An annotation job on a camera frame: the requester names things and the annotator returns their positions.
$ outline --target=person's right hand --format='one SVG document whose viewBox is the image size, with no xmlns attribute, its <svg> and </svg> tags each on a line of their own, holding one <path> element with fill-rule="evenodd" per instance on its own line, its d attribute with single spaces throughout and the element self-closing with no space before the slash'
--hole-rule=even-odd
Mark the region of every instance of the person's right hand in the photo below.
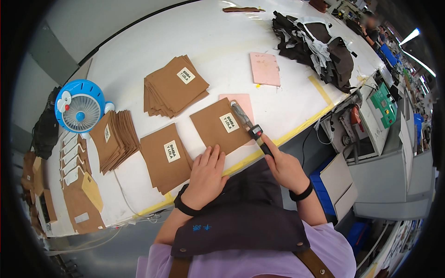
<svg viewBox="0 0 445 278">
<path fill-rule="evenodd" d="M 263 142 L 269 147 L 274 158 L 266 154 L 266 162 L 272 175 L 279 184 L 299 195 L 309 186 L 309 179 L 301 167 L 300 161 L 290 154 L 283 153 L 264 133 Z"/>
</svg>

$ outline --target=doraemon fan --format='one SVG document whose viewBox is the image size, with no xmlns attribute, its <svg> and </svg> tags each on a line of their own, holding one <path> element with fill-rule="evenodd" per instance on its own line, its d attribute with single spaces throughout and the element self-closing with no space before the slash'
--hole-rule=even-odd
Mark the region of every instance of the doraemon fan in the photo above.
<svg viewBox="0 0 445 278">
<path fill-rule="evenodd" d="M 105 102 L 102 90 L 95 83 L 79 79 L 67 83 L 56 98 L 56 119 L 66 130 L 89 132 L 114 104 Z"/>
</svg>

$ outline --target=white table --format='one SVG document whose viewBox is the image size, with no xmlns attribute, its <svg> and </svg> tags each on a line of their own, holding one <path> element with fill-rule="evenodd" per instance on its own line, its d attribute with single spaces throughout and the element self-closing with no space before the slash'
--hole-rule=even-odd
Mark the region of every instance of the white table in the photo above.
<svg viewBox="0 0 445 278">
<path fill-rule="evenodd" d="M 333 85 L 325 85 L 310 69 L 283 56 L 276 48 L 279 40 L 271 29 L 273 11 L 284 15 L 318 16 L 332 23 L 333 35 L 350 42 L 358 55 L 354 60 L 351 86 L 360 86 L 384 64 L 371 47 L 338 19 L 315 10 L 303 1 L 237 1 L 239 6 L 261 6 L 261 13 L 224 13 L 228 2 L 203 0 L 182 5 L 152 16 L 117 35 L 94 55 L 88 79 L 104 92 L 116 110 L 131 111 L 139 138 L 172 122 L 192 158 L 205 149 L 189 116 L 218 100 L 219 94 L 248 93 L 255 122 L 277 145 L 281 145 L 317 121 L 343 101 L 347 94 Z M 277 57 L 281 87 L 253 84 L 250 52 L 267 52 Z M 143 78 L 165 66 L 173 57 L 187 54 L 193 65 L 210 84 L 209 96 L 173 119 L 149 117 L 143 112 Z M 181 188 L 162 196 L 153 189 L 145 162 L 138 152 L 113 172 L 99 173 L 93 141 L 87 143 L 92 177 L 104 202 L 101 213 L 107 227 L 131 220 L 135 215 L 126 205 L 116 176 L 130 206 L 139 214 L 171 205 Z M 58 172 L 60 143 L 48 159 L 47 175 L 58 221 L 46 230 L 48 236 L 75 234 L 69 222 Z M 233 174 L 261 158 L 257 145 L 242 146 L 226 158 L 225 174 Z"/>
</svg>

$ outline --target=tool handle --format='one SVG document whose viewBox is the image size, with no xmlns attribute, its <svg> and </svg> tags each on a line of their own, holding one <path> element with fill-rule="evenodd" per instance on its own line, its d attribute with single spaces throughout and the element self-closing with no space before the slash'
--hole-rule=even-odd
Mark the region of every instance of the tool handle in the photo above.
<svg viewBox="0 0 445 278">
<path fill-rule="evenodd" d="M 261 150 L 263 151 L 264 154 L 268 154 L 270 155 L 273 159 L 275 159 L 274 155 L 271 152 L 271 149 L 266 145 L 266 143 L 263 143 L 260 146 Z"/>
</svg>

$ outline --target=brown leather strap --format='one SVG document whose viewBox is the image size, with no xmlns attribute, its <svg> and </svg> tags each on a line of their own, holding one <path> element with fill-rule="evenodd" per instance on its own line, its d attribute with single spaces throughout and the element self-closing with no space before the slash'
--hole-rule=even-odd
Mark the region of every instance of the brown leather strap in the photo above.
<svg viewBox="0 0 445 278">
<path fill-rule="evenodd" d="M 334 278 L 332 272 L 320 260 L 311 248 L 303 252 L 293 252 L 297 258 L 312 272 L 315 278 Z"/>
<path fill-rule="evenodd" d="M 191 257 L 174 257 L 168 278 L 187 278 L 191 261 Z"/>
<path fill-rule="evenodd" d="M 332 272 L 325 266 L 311 248 L 308 248 L 303 252 L 293 253 L 309 269 L 315 278 L 335 278 L 334 275 L 332 275 Z M 190 263 L 192 261 L 191 259 L 191 257 L 174 257 L 168 278 L 187 278 Z"/>
</svg>

